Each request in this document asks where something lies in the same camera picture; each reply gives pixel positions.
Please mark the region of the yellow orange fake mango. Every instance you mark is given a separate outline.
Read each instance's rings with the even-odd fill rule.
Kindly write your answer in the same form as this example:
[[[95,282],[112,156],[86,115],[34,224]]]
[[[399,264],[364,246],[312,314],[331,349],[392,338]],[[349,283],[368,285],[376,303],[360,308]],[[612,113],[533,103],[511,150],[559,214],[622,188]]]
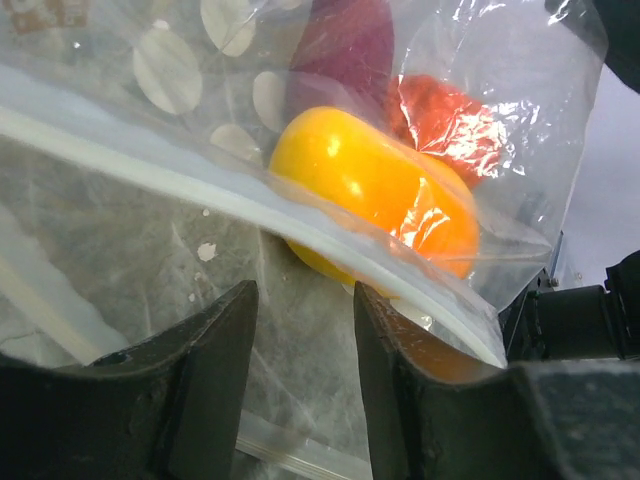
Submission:
[[[281,133],[269,170],[459,279],[473,269],[480,229],[469,187],[442,161],[350,113],[314,107],[298,115]]]

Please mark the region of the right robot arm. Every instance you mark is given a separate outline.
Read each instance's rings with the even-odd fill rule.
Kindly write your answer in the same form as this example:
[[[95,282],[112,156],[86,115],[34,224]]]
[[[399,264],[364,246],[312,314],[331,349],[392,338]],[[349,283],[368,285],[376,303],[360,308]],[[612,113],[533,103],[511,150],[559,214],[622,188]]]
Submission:
[[[609,40],[605,64],[639,91],[639,3],[596,1]],[[639,252],[606,269],[603,285],[553,290],[542,270],[499,315],[507,360],[639,358]]]

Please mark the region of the polka dot zip bag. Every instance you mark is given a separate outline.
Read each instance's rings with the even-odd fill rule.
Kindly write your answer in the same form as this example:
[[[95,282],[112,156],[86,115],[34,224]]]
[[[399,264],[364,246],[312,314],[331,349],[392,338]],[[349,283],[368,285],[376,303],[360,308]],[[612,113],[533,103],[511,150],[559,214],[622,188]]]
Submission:
[[[5,1],[1,351],[71,371],[250,280],[234,457],[367,479],[353,282],[503,367],[498,313],[551,259],[606,35],[590,1]],[[410,153],[427,76],[468,99],[383,175],[390,225],[277,171],[330,114]]]

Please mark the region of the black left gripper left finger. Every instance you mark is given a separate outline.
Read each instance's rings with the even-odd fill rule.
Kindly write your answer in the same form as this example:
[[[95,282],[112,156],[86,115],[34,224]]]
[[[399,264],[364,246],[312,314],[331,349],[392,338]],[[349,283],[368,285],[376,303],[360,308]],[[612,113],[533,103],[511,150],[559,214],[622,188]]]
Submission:
[[[1,359],[5,479],[226,479],[259,293],[238,283],[164,332],[84,367]]]

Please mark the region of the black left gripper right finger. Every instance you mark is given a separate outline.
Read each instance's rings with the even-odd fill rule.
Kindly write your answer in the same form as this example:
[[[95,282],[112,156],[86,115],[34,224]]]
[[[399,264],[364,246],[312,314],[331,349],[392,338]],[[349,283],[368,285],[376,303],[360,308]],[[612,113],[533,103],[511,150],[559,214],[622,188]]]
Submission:
[[[354,325],[376,479],[635,479],[639,366],[518,362],[451,347],[357,284]]]

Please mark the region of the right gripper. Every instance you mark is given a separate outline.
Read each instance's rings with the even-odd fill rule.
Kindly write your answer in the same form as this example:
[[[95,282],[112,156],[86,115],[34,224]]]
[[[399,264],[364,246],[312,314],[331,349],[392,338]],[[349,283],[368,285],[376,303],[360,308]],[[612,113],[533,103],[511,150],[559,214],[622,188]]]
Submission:
[[[634,92],[639,92],[639,2],[617,0],[544,2],[567,27]]]

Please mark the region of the purple fake fruit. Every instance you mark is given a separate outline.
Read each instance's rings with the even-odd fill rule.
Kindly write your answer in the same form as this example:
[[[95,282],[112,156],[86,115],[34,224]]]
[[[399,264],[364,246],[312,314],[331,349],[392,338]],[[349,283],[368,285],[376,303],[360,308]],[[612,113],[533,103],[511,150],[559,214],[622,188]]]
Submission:
[[[289,67],[287,96],[302,108],[345,89],[383,105],[395,49],[388,1],[313,1]]]

